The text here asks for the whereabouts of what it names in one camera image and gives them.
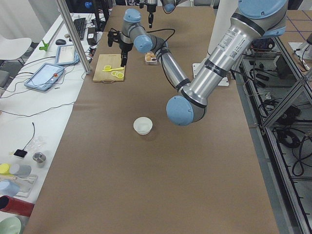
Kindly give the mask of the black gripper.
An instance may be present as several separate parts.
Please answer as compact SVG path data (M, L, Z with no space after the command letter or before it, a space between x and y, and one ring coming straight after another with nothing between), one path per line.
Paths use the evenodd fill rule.
M121 67L125 67L127 64L127 60L128 60L128 52L130 52L133 48L133 44L132 43L125 43L123 41L121 41L119 43L119 48L121 49Z
M147 11L149 12L148 15L148 24L149 28L153 27L154 22L154 13L156 12L156 3L147 3Z

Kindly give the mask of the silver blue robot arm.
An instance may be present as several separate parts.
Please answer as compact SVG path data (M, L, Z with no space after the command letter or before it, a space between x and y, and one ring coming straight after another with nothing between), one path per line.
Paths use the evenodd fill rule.
M162 9L166 14L170 14L174 11L174 9L181 3L183 0L161 0ZM142 7L147 6L148 15L148 25L151 29L153 27L154 22L154 13L156 12L156 8L158 6L157 0L144 0L141 4Z
M153 52L177 91L166 105L167 117L175 125L187 126L204 117L209 95L254 40L278 37L285 32L287 8L286 0L238 0L235 9L225 15L228 28L199 64L192 80L182 71L166 40L145 30L141 13L126 9L118 36L121 66L126 65L127 54L133 47L143 54Z

